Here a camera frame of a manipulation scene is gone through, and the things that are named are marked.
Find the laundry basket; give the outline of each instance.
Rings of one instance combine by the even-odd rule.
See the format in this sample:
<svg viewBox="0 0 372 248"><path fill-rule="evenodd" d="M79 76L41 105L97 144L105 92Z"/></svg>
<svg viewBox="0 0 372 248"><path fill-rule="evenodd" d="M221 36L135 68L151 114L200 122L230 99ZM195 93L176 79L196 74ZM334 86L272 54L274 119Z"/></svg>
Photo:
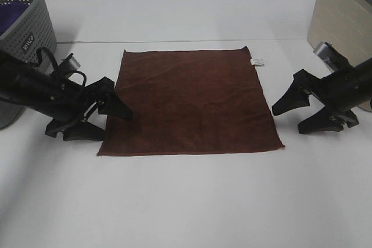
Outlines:
<svg viewBox="0 0 372 248"><path fill-rule="evenodd" d="M52 52L56 49L56 37L45 0L0 0L0 5L13 1L25 3L27 9L0 35L0 49L26 63L37 62L36 50L42 46ZM45 72L49 60L44 57L39 71ZM21 106L0 102L0 128L12 122Z"/></svg>

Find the purple cloth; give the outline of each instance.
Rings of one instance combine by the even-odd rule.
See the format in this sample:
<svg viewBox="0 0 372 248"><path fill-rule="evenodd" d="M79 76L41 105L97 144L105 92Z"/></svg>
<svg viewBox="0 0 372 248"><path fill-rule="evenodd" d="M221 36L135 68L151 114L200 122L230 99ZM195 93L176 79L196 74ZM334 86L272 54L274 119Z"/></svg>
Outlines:
<svg viewBox="0 0 372 248"><path fill-rule="evenodd" d="M13 1L0 5L0 35L2 35L27 9L28 4Z"/></svg>

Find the microfiber cloth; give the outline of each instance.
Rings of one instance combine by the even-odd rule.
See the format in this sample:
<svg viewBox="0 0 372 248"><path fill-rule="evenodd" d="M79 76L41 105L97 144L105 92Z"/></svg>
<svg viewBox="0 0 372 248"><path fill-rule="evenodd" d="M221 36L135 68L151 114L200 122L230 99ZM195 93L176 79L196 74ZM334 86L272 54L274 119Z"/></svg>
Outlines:
<svg viewBox="0 0 372 248"><path fill-rule="evenodd" d="M247 47L124 52L116 92L133 121L108 117L99 155L248 153L281 143Z"/></svg>
<svg viewBox="0 0 372 248"><path fill-rule="evenodd" d="M0 5L0 35L2 35L22 14L28 4L13 1L10 4Z"/></svg>

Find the white tabletop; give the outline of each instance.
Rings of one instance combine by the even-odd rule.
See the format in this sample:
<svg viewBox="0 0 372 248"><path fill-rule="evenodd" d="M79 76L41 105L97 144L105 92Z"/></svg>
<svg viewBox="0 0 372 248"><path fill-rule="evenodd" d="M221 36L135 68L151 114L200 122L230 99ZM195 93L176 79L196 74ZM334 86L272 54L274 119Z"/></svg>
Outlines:
<svg viewBox="0 0 372 248"><path fill-rule="evenodd" d="M46 0L59 42L307 37L315 0Z"/></svg>
<svg viewBox="0 0 372 248"><path fill-rule="evenodd" d="M63 44L94 82L116 79L123 50L247 45L271 106L305 67L329 74L306 40ZM300 135L321 105L275 117L283 150L201 156L96 157L99 142L44 135L26 110L1 131L0 247L368 247L372 241L371 114L360 125ZM91 121L104 127L105 118Z"/></svg>

